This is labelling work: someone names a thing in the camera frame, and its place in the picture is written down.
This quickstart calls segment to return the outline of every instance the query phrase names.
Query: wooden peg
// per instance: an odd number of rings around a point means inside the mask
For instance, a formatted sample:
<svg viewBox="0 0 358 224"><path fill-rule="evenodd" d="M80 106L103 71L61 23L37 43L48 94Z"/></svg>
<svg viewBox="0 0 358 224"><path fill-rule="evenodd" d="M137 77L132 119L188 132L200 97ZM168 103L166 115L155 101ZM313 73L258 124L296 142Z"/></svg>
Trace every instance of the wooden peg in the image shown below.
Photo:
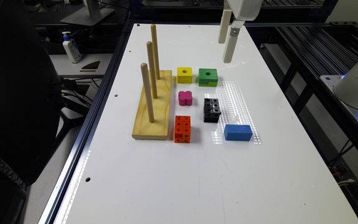
<svg viewBox="0 0 358 224"><path fill-rule="evenodd" d="M152 28L155 77L156 77L156 79L160 80L160 61L158 59L157 29L155 27L155 24L152 24L151 28Z"/></svg>
<svg viewBox="0 0 358 224"><path fill-rule="evenodd" d="M150 90L149 69L147 68L146 63L142 63L140 65L140 69L142 70L143 87L144 87L144 94L146 96L147 113L149 114L150 123L153 123L154 112L153 112L152 95Z"/></svg>
<svg viewBox="0 0 358 224"><path fill-rule="evenodd" d="M152 96L154 99L157 99L157 83L155 81L153 43L151 43L150 41L147 41L147 55L149 56L150 79L152 83Z"/></svg>

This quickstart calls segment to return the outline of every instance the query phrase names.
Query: wooden base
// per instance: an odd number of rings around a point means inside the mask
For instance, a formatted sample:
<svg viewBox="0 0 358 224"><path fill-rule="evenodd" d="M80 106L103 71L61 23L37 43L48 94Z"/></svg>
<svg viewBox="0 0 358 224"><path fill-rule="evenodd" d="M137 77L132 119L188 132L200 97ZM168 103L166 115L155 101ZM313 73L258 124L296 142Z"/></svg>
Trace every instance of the wooden base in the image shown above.
<svg viewBox="0 0 358 224"><path fill-rule="evenodd" d="M154 123L149 122L144 88L140 95L139 106L132 137L140 140L167 140L169 106L171 100L172 71L161 70L157 80L157 99L153 99Z"/></svg>

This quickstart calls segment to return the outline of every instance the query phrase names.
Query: spray bottle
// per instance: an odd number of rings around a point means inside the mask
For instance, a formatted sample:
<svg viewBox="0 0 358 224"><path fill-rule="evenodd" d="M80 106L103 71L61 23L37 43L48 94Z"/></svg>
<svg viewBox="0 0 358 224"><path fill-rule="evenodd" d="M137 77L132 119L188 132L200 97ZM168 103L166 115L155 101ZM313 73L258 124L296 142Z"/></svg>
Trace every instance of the spray bottle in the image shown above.
<svg viewBox="0 0 358 224"><path fill-rule="evenodd" d="M75 44L75 41L67 35L69 33L70 32L62 32L63 38L65 40L63 42L63 47L66 50L68 59L70 59L72 63L77 63L81 60L80 51L78 51L78 47Z"/></svg>

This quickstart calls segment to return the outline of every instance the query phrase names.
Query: red block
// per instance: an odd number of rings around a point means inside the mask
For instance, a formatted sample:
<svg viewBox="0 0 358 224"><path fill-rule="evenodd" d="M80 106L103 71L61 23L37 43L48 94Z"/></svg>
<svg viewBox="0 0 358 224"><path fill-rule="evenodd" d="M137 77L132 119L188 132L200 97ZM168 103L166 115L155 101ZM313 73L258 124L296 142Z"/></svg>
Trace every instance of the red block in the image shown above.
<svg viewBox="0 0 358 224"><path fill-rule="evenodd" d="M175 143L190 143L190 116L175 117Z"/></svg>

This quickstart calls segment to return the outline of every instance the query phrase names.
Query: blue block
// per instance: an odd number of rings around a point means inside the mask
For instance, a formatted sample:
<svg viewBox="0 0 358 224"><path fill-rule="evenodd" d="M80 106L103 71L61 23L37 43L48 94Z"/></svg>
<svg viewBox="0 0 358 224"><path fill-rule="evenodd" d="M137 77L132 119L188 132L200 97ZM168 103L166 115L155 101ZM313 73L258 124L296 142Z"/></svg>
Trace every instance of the blue block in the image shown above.
<svg viewBox="0 0 358 224"><path fill-rule="evenodd" d="M227 141L249 141L252 130L249 125L227 124L224 127L224 138Z"/></svg>

